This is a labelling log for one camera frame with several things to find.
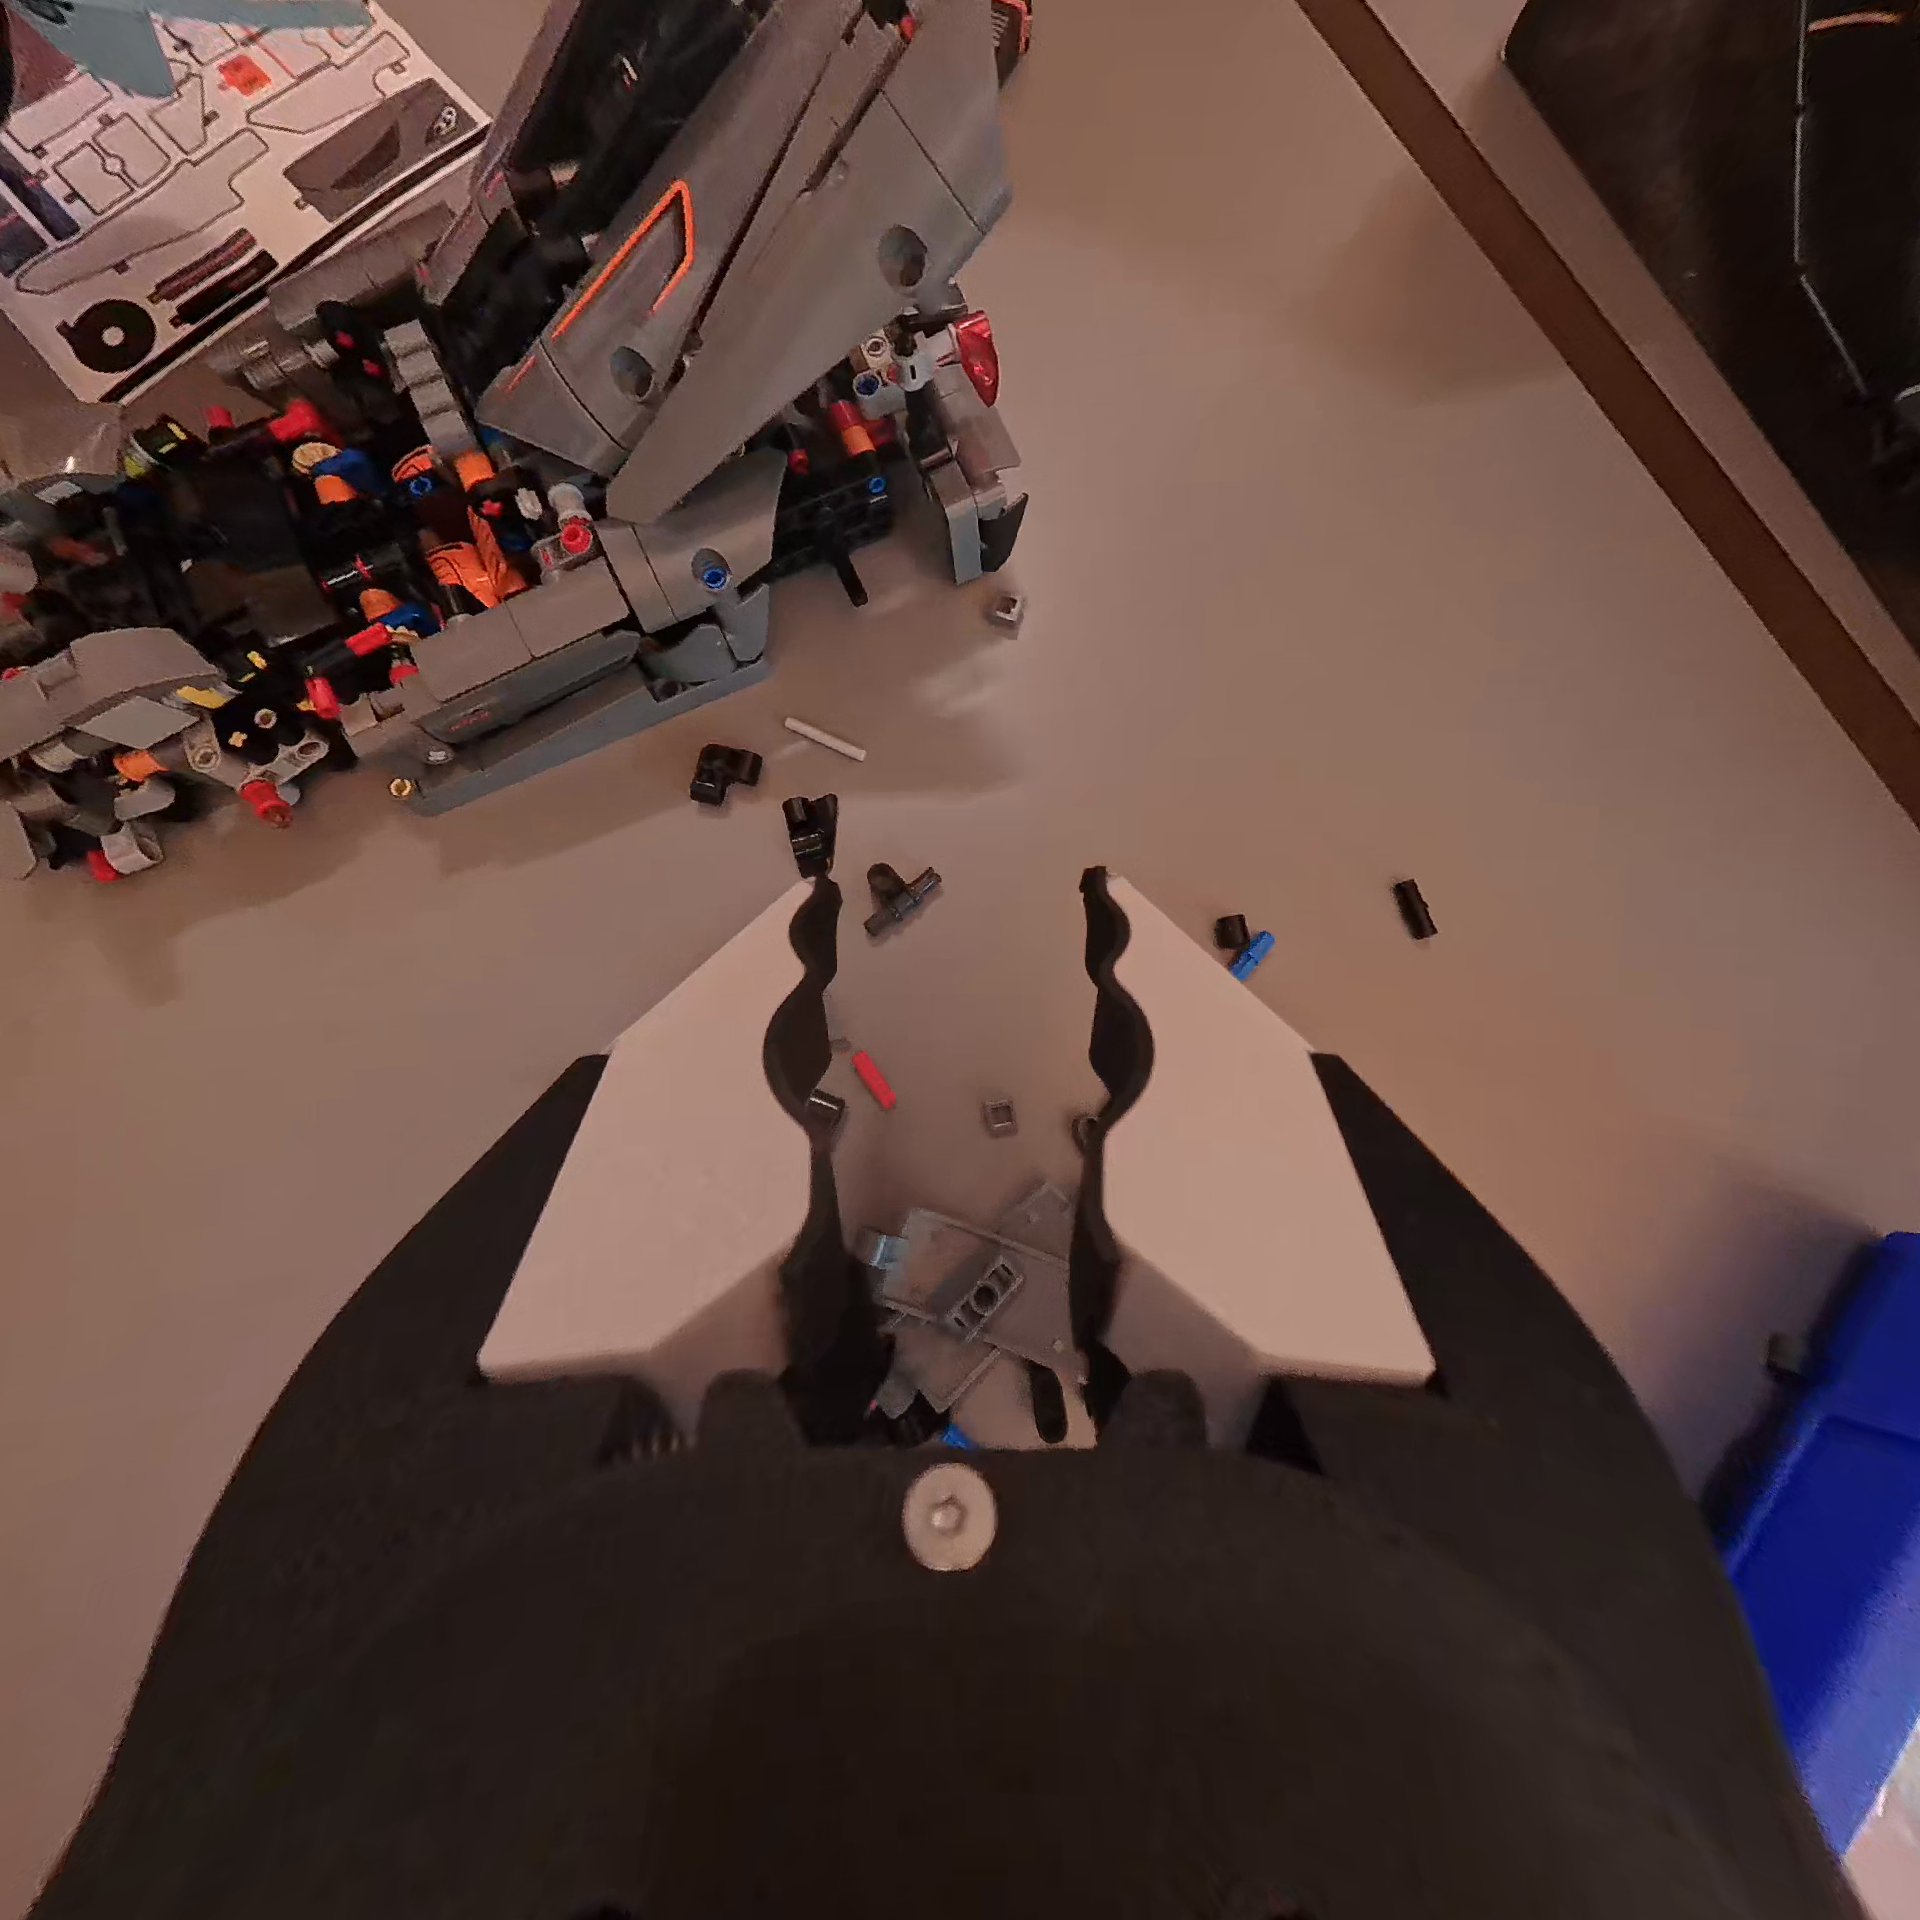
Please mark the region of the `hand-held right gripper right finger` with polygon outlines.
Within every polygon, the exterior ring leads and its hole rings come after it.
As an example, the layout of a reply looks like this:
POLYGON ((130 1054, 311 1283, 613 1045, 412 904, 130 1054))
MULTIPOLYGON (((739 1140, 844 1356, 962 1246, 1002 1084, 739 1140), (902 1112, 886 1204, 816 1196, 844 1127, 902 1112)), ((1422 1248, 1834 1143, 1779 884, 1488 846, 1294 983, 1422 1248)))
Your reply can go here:
POLYGON ((1094 1428, 1182 1376, 1205 1428, 1278 1380, 1419 1389, 1436 1356, 1312 1045, 1128 879, 1085 869, 1088 1063, 1067 1309, 1094 1428))

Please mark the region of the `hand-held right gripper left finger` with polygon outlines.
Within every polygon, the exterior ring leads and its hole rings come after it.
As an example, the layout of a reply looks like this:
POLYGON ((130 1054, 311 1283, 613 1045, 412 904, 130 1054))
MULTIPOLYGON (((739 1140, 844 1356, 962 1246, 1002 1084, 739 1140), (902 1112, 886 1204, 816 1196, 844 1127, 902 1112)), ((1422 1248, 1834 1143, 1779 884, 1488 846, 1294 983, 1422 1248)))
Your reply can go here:
POLYGON ((814 1444, 852 1444, 894 1361, 847 1248, 828 993, 844 896, 798 879, 606 1055, 475 1365, 618 1376, 674 1433, 732 1373, 814 1444))

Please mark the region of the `grey lego car model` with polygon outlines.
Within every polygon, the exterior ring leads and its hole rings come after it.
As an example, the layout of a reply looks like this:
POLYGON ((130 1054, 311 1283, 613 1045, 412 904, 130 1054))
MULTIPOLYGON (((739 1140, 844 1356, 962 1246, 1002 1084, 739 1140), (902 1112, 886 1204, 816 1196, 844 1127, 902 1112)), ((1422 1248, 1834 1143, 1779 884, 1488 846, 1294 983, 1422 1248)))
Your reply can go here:
POLYGON ((1010 200, 990 5, 544 5, 483 143, 125 399, 4 401, 4 875, 437 819, 759 683, 775 587, 1028 494, 959 269, 1010 200))

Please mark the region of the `lego set box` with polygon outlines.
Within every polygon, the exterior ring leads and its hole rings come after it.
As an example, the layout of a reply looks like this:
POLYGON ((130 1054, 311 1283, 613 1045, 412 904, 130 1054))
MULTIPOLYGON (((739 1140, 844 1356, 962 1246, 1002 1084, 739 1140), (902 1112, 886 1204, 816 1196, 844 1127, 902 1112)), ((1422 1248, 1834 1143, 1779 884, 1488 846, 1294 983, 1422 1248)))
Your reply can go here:
POLYGON ((1918 5, 1533 1, 1503 65, 1916 641, 1918 5))

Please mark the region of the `white sticker sheet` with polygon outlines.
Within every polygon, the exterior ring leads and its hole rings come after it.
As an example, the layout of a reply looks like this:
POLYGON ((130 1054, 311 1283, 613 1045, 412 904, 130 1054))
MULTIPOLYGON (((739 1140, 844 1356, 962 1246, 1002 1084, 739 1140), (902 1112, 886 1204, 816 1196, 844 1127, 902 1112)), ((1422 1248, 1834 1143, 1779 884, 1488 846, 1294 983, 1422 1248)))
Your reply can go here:
POLYGON ((335 31, 151 15, 166 99, 4 8, 4 319, 75 399, 138 393, 483 143, 485 109, 371 7, 335 31))

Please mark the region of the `blue plastic bin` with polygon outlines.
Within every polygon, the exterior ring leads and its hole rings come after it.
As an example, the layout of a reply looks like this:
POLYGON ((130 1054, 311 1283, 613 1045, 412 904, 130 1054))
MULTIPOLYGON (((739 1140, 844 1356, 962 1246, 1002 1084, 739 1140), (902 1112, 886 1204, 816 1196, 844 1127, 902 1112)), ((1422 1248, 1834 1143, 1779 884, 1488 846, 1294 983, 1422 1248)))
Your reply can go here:
POLYGON ((1706 1496, 1824 1839, 1845 1855, 1918 1719, 1918 1236, 1866 1246, 1706 1496))

